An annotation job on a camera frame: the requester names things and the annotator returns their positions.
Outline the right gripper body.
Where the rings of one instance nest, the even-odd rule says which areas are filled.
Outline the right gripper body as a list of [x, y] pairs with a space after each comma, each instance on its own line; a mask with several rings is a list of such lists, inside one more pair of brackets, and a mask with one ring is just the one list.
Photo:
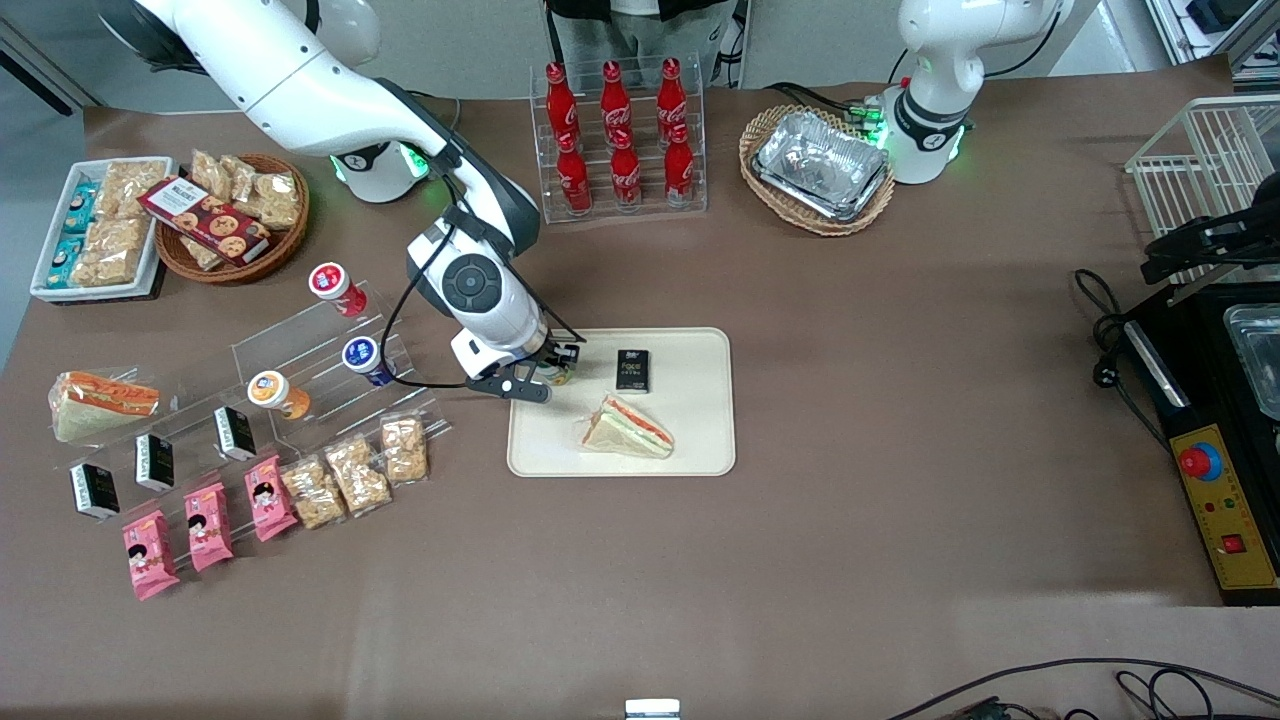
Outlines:
[[463, 370], [463, 387], [476, 388], [506, 368], [552, 360], [561, 343], [541, 318], [462, 318], [462, 329], [451, 341]]

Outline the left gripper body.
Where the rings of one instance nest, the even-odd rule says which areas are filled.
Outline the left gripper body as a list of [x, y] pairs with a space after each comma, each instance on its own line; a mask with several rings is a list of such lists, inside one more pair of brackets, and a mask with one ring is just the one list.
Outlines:
[[1188, 222], [1148, 245], [1149, 265], [1277, 263], [1276, 199], [1224, 217]]

